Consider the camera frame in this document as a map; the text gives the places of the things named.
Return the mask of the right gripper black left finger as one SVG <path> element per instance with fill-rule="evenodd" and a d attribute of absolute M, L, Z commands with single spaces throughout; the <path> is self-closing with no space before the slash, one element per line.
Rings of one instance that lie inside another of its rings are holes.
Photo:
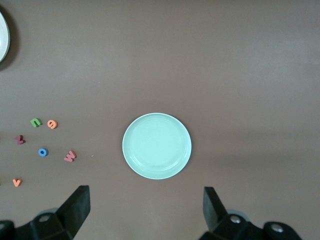
<path fill-rule="evenodd" d="M 16 229 L 16 240 L 73 240 L 90 213 L 90 187 L 79 186 L 55 211 Z"/>

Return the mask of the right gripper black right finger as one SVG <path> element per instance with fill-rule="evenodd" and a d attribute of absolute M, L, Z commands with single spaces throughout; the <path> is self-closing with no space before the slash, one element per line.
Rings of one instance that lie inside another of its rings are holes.
<path fill-rule="evenodd" d="M 261 228 L 227 212 L 213 187 L 204 187 L 202 209 L 208 231 L 201 240 L 263 240 Z"/>

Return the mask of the pink foam letter w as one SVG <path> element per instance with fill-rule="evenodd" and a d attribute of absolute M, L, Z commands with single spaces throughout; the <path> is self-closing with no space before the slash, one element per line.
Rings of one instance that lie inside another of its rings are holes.
<path fill-rule="evenodd" d="M 64 160 L 67 162 L 73 162 L 76 158 L 77 158 L 76 153 L 73 150 L 70 150 L 64 157 Z"/>

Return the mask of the green plate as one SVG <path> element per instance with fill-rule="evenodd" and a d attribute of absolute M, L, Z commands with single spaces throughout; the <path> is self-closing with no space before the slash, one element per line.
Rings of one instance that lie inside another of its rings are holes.
<path fill-rule="evenodd" d="M 138 175 L 163 180 L 175 176 L 188 164 L 192 139 L 180 120 L 166 113 L 152 112 L 138 117 L 127 127 L 122 153 Z"/>

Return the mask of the beige plate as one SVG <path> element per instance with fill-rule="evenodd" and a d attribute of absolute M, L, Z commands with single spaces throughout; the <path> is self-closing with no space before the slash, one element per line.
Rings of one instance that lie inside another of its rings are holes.
<path fill-rule="evenodd" d="M 10 49 L 10 30 L 4 15 L 0 12 L 0 63 L 5 59 Z"/>

